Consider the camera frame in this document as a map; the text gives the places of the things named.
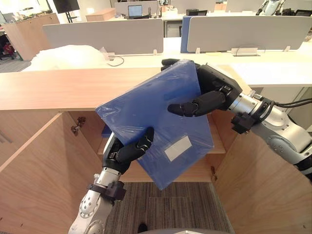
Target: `wooden panel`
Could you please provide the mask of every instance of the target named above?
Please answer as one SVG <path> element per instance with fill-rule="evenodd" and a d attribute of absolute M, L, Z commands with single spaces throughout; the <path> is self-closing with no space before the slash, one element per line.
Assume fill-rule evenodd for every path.
<path fill-rule="evenodd" d="M 0 167 L 0 227 L 19 234 L 67 233 L 101 162 L 68 113 L 57 114 Z"/>
<path fill-rule="evenodd" d="M 90 15 L 86 15 L 87 21 L 102 21 L 102 20 L 109 20 L 110 18 L 114 17 L 116 15 L 115 8 L 105 8 L 101 11 L 95 12 Z"/>
<path fill-rule="evenodd" d="M 0 110 L 93 111 L 159 71 L 132 68 L 1 73 Z"/>
<path fill-rule="evenodd" d="M 86 117 L 86 122 L 80 131 L 97 154 L 102 142 L 102 131 L 105 126 L 103 120 L 95 111 L 71 111 L 71 117 L 77 122 L 78 117 Z"/>
<path fill-rule="evenodd" d="M 56 113 L 56 111 L 0 112 L 0 165 Z"/>
<path fill-rule="evenodd" d="M 228 151 L 237 136 L 237 132 L 232 130 L 233 125 L 231 124 L 231 119 L 233 118 L 234 114 L 228 111 L 225 112 L 215 110 L 212 112 L 211 116 L 214 120 L 216 130 L 222 140 L 224 148 L 226 151 Z"/>
<path fill-rule="evenodd" d="M 226 9 L 226 4 L 224 3 L 216 4 L 214 6 L 215 11 L 225 11 L 225 9 Z"/>
<path fill-rule="evenodd" d="M 137 161 L 131 163 L 130 168 L 121 176 L 120 180 L 123 182 L 152 182 L 152 179 Z M 180 175 L 175 182 L 211 182 L 211 170 L 206 158 L 202 158 L 195 163 Z"/>
<path fill-rule="evenodd" d="M 40 50 L 50 49 L 42 30 L 42 26 L 46 24 L 59 24 L 55 13 L 2 26 L 22 58 L 31 60 Z"/>
<path fill-rule="evenodd" d="M 207 115 L 208 122 L 209 122 L 209 127 L 210 127 L 210 132 L 213 136 L 214 140 L 214 148 L 209 152 L 209 154 L 224 154 L 225 153 L 225 148 L 223 146 L 223 142 L 221 140 L 221 137 L 219 135 L 217 125 L 215 124 L 215 121 L 212 117 L 212 115 Z"/>
<path fill-rule="evenodd" d="M 237 234 L 310 234 L 312 186 L 253 133 L 239 135 L 215 187 Z"/>

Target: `wooden countertop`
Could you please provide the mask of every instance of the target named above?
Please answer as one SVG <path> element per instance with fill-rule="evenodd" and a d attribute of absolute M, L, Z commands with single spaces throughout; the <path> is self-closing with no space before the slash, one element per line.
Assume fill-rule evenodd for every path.
<path fill-rule="evenodd" d="M 221 66 L 230 74 L 229 66 Z M 160 72 L 160 68 L 81 69 L 0 74 L 0 110 L 94 110 Z M 250 88 L 234 78 L 248 93 Z"/>
<path fill-rule="evenodd" d="M 98 15 L 103 15 L 103 14 L 109 13 L 111 11 L 115 11 L 115 8 L 104 8 L 103 10 L 94 12 L 92 14 L 88 14 L 86 16 L 98 16 Z"/>

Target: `black cable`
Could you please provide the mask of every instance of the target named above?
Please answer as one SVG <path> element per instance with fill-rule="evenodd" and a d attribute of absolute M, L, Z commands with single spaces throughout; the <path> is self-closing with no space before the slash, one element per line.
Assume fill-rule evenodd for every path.
<path fill-rule="evenodd" d="M 279 102 L 276 102 L 276 104 L 282 105 L 282 106 L 288 106 L 288 105 L 293 105 L 293 104 L 297 104 L 297 103 L 300 103 L 300 102 L 311 101 L 311 100 L 312 100 L 312 98 L 307 98 L 307 99 L 302 99 L 302 100 L 299 100 L 299 101 L 293 101 L 293 102 L 289 102 L 289 103 L 279 103 Z"/>
<path fill-rule="evenodd" d="M 111 65 L 111 64 L 108 63 L 108 65 L 110 65 L 111 67 L 118 67 L 118 66 L 120 66 L 121 64 L 123 64 L 125 62 L 123 57 L 120 57 L 120 56 L 109 56 L 109 58 L 113 58 L 113 59 L 114 58 L 120 58 L 120 59 L 122 59 L 122 62 L 120 64 L 117 64 L 117 65 Z"/>
<path fill-rule="evenodd" d="M 295 105 L 280 105 L 280 104 L 275 104 L 276 106 L 282 107 L 282 108 L 294 108 L 294 107 L 299 107 L 299 106 L 303 106 L 303 105 L 307 105 L 312 103 L 312 100 L 306 101 L 306 102 L 302 102 L 302 103 L 298 103 Z"/>

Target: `gray carpet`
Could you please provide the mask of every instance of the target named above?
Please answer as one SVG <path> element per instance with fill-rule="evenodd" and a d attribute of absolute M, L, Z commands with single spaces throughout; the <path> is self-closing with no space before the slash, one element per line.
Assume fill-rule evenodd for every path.
<path fill-rule="evenodd" d="M 234 233 L 212 183 L 172 183 L 160 191 L 153 183 L 125 183 L 124 200 L 115 204 L 105 234 L 135 234 L 141 222 L 149 230 L 202 228 Z"/>
<path fill-rule="evenodd" d="M 30 61 L 12 60 L 11 58 L 2 59 L 3 60 L 0 60 L 0 73 L 20 72 L 31 64 Z"/>

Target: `cabinet door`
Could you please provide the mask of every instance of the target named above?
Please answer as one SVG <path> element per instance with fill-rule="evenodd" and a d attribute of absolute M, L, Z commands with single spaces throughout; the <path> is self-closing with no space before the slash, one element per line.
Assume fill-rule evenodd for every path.
<path fill-rule="evenodd" d="M 56 113 L 56 111 L 0 112 L 0 165 Z"/>
<path fill-rule="evenodd" d="M 309 180 L 254 133 L 235 139 L 216 174 L 235 233 L 312 233 Z"/>
<path fill-rule="evenodd" d="M 0 229 L 67 233 L 101 162 L 68 113 L 57 114 L 0 166 Z"/>

